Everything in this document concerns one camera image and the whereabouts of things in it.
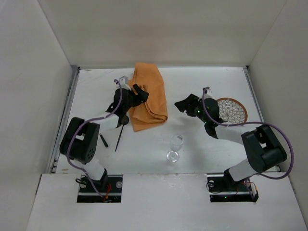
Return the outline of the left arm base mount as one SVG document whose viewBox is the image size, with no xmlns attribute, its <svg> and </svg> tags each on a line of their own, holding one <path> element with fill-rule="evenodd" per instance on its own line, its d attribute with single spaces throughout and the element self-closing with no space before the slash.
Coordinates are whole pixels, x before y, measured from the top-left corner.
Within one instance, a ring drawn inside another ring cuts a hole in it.
<svg viewBox="0 0 308 231">
<path fill-rule="evenodd" d="M 123 175 L 108 175 L 108 180 L 105 186 L 99 181 L 94 181 L 94 185 L 100 196 L 89 179 L 82 175 L 76 178 L 75 182 L 79 184 L 77 202 L 78 203 L 120 203 L 122 199 Z"/>
</svg>

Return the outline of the gold fork dark handle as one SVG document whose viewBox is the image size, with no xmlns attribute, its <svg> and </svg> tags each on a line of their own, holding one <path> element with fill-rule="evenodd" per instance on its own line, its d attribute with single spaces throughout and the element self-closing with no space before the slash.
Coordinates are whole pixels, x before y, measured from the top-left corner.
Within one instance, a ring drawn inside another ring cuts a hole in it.
<svg viewBox="0 0 308 231">
<path fill-rule="evenodd" d="M 105 138 L 103 137 L 103 135 L 102 135 L 101 133 L 100 133 L 99 135 L 100 135 L 100 138 L 101 138 L 101 140 L 102 140 L 104 146 L 105 146 L 106 148 L 108 148 L 109 145 L 108 145 L 107 141 L 105 140 Z"/>
</svg>

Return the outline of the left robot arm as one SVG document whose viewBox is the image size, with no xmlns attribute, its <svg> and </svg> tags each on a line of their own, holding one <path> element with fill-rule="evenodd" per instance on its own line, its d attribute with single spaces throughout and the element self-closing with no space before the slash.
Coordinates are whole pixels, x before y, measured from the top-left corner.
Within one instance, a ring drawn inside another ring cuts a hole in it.
<svg viewBox="0 0 308 231">
<path fill-rule="evenodd" d="M 88 120 L 73 117 L 59 148 L 68 163 L 85 174 L 85 177 L 79 180 L 79 184 L 93 188 L 97 193 L 102 193 L 108 183 L 107 170 L 95 157 L 100 131 L 127 125 L 128 110 L 145 103 L 149 97 L 145 86 L 134 84 L 130 87 L 119 81 L 117 84 L 114 101 L 106 112 Z"/>
</svg>

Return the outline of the orange cloth placemat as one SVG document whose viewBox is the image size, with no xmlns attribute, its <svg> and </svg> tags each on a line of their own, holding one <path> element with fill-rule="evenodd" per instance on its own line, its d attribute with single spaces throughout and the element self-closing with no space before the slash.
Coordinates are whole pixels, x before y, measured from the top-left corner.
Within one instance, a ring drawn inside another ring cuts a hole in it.
<svg viewBox="0 0 308 231">
<path fill-rule="evenodd" d="M 135 132 L 154 128 L 168 119 L 165 83 L 157 65 L 135 63 L 133 78 L 129 86 L 137 84 L 149 94 L 145 103 L 129 110 L 130 121 Z"/>
</svg>

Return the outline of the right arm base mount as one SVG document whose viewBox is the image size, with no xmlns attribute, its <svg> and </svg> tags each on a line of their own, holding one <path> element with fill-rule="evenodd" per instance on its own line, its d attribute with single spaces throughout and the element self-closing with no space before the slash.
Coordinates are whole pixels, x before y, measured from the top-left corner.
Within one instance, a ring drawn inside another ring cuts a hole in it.
<svg viewBox="0 0 308 231">
<path fill-rule="evenodd" d="M 208 174 L 206 188 L 212 203 L 255 203 L 259 199 L 258 189 L 250 179 L 230 183 L 223 174 Z"/>
</svg>

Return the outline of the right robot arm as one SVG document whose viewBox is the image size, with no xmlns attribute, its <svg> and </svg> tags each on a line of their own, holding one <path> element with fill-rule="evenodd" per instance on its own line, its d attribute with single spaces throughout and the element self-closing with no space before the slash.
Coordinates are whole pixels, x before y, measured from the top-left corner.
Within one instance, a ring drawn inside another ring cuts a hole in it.
<svg viewBox="0 0 308 231">
<path fill-rule="evenodd" d="M 174 105 L 180 112 L 200 119 L 210 137 L 244 147 L 246 159 L 226 169 L 221 177 L 221 187 L 227 191 L 235 189 L 253 175 L 262 175 L 287 159 L 286 150 L 273 132 L 275 127 L 270 124 L 253 122 L 252 128 L 249 122 L 231 124 L 220 116 L 219 104 L 211 97 L 200 98 L 190 94 Z"/>
</svg>

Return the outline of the clear wine glass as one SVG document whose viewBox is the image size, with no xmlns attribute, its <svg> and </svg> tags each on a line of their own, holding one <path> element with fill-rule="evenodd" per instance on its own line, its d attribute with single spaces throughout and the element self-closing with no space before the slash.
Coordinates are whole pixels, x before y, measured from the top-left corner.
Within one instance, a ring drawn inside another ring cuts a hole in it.
<svg viewBox="0 0 308 231">
<path fill-rule="evenodd" d="M 166 154 L 166 158 L 169 162 L 175 163 L 179 160 L 179 151 L 182 148 L 184 139 L 181 135 L 173 135 L 170 140 L 170 151 Z"/>
</svg>

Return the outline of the black spoon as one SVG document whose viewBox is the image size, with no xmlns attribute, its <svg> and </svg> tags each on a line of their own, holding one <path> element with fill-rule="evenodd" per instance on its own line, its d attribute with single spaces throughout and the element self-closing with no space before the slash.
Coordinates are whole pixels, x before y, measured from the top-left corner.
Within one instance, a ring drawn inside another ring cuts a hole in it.
<svg viewBox="0 0 308 231">
<path fill-rule="evenodd" d="M 127 125 L 128 123 L 129 123 L 129 117 L 127 115 L 123 116 L 122 119 L 121 119 L 121 123 L 120 123 L 121 131 L 120 131 L 119 136 L 118 136 L 118 140 L 117 140 L 116 147 L 115 147 L 115 152 L 118 149 L 118 145 L 119 145 L 122 133 L 123 133 L 124 126 Z"/>
</svg>

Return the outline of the floral patterned plate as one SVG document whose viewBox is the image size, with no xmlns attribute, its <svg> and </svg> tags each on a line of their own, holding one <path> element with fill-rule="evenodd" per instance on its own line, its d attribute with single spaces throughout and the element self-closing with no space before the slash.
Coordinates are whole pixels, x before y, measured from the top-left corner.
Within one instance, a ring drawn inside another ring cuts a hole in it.
<svg viewBox="0 0 308 231">
<path fill-rule="evenodd" d="M 217 99 L 219 106 L 219 115 L 230 124 L 246 123 L 248 112 L 244 105 L 233 98 Z"/>
</svg>

